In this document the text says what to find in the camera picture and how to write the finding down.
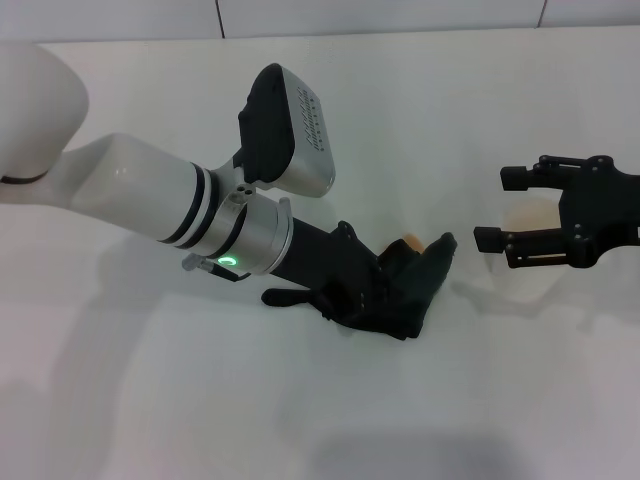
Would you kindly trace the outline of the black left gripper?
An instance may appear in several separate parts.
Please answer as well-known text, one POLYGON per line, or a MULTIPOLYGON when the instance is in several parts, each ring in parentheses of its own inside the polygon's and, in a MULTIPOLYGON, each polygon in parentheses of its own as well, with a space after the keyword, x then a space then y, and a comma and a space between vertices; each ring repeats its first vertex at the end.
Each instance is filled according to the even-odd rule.
POLYGON ((326 232, 296 219, 287 253, 272 274, 300 288, 273 288, 271 305, 308 303, 322 313, 360 313, 378 272, 399 272, 419 254, 420 239, 414 234, 405 234, 376 254, 348 222, 340 221, 326 232))

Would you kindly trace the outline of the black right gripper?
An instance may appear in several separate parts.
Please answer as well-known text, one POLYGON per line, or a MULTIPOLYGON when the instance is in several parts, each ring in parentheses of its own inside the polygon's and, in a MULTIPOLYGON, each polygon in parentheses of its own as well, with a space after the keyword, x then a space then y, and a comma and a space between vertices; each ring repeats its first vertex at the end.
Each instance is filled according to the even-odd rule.
POLYGON ((504 254, 510 268, 570 265, 590 268, 606 252, 639 244, 639 177, 619 171, 609 156, 542 155, 528 169, 500 171, 504 191, 563 190, 561 228, 505 231, 476 227, 481 253, 504 254))

